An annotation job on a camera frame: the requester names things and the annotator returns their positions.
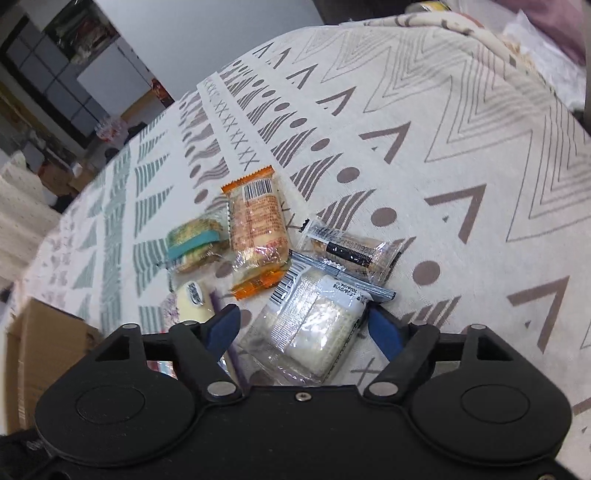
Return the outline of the blueberry honey cake packet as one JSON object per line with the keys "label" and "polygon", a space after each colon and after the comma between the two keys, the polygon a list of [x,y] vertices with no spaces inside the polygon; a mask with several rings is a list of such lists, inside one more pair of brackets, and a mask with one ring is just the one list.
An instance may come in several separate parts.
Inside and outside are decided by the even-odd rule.
{"label": "blueberry honey cake packet", "polygon": [[[163,332],[170,327],[185,321],[205,323],[214,317],[218,307],[212,302],[212,297],[204,283],[190,280],[169,293],[161,304],[163,316]],[[235,345],[231,345],[218,362],[219,366],[228,373],[233,381],[240,386],[245,385],[245,376],[238,369],[238,352]]]}

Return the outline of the white cake clear wrapper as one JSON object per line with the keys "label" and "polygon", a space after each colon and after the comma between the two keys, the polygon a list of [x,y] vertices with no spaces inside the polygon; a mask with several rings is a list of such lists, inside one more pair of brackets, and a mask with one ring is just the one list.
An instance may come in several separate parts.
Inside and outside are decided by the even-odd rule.
{"label": "white cake clear wrapper", "polygon": [[320,385],[331,377],[370,303],[394,291],[291,251],[290,267],[240,347],[280,383]]}

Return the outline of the brown bar clear wrapper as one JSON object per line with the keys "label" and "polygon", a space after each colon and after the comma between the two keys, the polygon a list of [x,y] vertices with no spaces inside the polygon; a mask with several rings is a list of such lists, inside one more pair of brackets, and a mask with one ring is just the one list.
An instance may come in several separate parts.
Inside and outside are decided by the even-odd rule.
{"label": "brown bar clear wrapper", "polygon": [[385,286],[412,239],[382,241],[329,227],[318,217],[301,227],[298,251],[360,280]]}

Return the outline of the orange cracker packet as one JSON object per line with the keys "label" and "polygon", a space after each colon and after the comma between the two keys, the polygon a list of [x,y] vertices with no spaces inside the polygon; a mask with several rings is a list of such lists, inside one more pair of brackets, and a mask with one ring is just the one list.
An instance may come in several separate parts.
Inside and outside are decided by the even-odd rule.
{"label": "orange cracker packet", "polygon": [[280,283],[287,272],[290,239],[273,167],[236,179],[221,191],[228,198],[231,294],[243,300]]}

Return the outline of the green striped sandwich biscuit packet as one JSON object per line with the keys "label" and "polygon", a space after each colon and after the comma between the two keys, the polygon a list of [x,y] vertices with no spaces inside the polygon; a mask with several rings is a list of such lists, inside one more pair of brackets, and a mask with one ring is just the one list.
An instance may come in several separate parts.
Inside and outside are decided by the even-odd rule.
{"label": "green striped sandwich biscuit packet", "polygon": [[166,267],[188,273],[221,257],[229,248],[228,208],[207,211],[166,236]]}

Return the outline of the cardboard box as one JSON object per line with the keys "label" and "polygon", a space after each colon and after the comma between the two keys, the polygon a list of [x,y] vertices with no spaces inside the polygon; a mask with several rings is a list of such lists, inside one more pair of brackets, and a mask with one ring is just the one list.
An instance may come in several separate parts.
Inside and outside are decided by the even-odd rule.
{"label": "cardboard box", "polygon": [[96,347],[102,333],[37,299],[10,319],[1,354],[1,419],[7,434],[34,426],[42,394]]}

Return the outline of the patterned bed blanket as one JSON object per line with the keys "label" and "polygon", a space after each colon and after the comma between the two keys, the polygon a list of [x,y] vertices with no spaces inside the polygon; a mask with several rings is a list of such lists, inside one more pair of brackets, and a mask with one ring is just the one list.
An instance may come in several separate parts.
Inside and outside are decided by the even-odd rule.
{"label": "patterned bed blanket", "polygon": [[150,122],[64,213],[11,305],[163,325],[167,232],[271,166],[287,232],[404,251],[400,318],[489,325],[590,411],[590,137],[538,74],[457,14],[308,27]]}

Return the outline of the pack of water bottles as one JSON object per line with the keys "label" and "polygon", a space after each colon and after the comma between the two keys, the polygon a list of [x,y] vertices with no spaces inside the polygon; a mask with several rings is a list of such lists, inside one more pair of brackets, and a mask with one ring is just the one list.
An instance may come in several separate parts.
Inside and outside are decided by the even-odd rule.
{"label": "pack of water bottles", "polygon": [[126,131],[127,124],[120,117],[105,117],[95,126],[95,134],[103,142],[115,141]]}

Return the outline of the white kitchen cabinet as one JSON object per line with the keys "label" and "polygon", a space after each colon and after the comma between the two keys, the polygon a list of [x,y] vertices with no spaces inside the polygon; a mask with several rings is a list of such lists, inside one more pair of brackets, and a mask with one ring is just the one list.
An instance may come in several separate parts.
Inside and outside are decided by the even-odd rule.
{"label": "white kitchen cabinet", "polygon": [[122,117],[144,100],[164,107],[172,103],[167,92],[158,97],[157,78],[121,36],[86,64],[77,81],[110,116]]}

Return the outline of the black glass grid door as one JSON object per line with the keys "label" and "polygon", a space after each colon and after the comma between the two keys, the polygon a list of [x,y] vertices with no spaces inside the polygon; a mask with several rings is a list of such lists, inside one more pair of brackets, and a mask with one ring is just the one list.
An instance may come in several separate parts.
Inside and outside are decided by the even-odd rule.
{"label": "black glass grid door", "polygon": [[96,138],[105,110],[80,84],[81,67],[25,15],[1,43],[1,64],[32,100],[78,145]]}

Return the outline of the yellow tape roll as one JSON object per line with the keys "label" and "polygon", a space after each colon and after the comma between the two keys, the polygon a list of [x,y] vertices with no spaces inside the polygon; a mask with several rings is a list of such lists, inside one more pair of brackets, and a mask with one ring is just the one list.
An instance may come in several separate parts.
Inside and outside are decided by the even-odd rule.
{"label": "yellow tape roll", "polygon": [[450,12],[452,7],[444,1],[422,1],[408,7],[409,12]]}

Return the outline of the pink pillow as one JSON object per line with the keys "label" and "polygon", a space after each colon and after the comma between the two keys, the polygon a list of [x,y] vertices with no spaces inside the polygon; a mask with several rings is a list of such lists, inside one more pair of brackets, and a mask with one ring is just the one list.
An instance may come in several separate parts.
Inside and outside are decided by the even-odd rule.
{"label": "pink pillow", "polygon": [[533,25],[551,38],[574,62],[583,65],[586,58],[581,6],[572,1],[526,1],[521,9]]}

